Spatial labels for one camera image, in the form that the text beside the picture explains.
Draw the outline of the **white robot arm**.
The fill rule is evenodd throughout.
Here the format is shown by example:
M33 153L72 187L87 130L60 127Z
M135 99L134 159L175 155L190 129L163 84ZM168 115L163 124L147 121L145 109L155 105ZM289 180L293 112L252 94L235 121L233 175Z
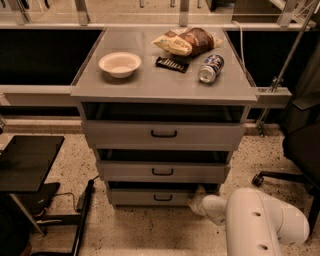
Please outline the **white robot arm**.
M295 206L252 188L227 199L199 186L191 210L226 228L227 256L282 256L280 245L301 245L310 234L306 216Z

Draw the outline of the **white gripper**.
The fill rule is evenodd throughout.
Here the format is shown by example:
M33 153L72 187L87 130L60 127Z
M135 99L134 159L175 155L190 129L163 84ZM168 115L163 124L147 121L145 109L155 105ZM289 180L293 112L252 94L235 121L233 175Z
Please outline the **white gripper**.
M206 216L206 211L202 206L203 196L206 195L205 188L202 185L199 185L195 195L196 196L188 202L189 207L195 214Z

